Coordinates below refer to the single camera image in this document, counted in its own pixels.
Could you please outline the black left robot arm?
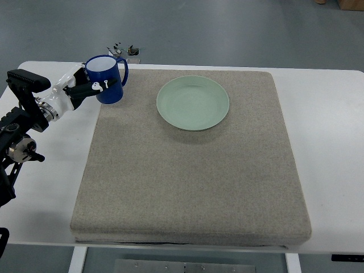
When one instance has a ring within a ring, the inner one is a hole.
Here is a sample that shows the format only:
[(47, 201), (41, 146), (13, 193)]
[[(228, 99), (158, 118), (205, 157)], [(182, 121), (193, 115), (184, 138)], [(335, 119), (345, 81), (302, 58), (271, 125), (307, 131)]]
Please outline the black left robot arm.
[(14, 184), (22, 164), (45, 160), (27, 132), (42, 133), (49, 126), (33, 94), (51, 87), (47, 78), (24, 69), (8, 71), (6, 82), (20, 105), (1, 118), (1, 206), (16, 198)]

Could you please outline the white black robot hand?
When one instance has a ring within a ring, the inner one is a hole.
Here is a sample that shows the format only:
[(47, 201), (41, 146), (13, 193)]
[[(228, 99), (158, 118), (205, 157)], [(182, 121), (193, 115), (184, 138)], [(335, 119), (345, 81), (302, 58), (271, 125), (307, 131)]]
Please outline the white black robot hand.
[(84, 64), (76, 64), (67, 72), (52, 92), (36, 103), (48, 122), (57, 121), (66, 111), (76, 110), (87, 97), (96, 96), (99, 91), (92, 89)]

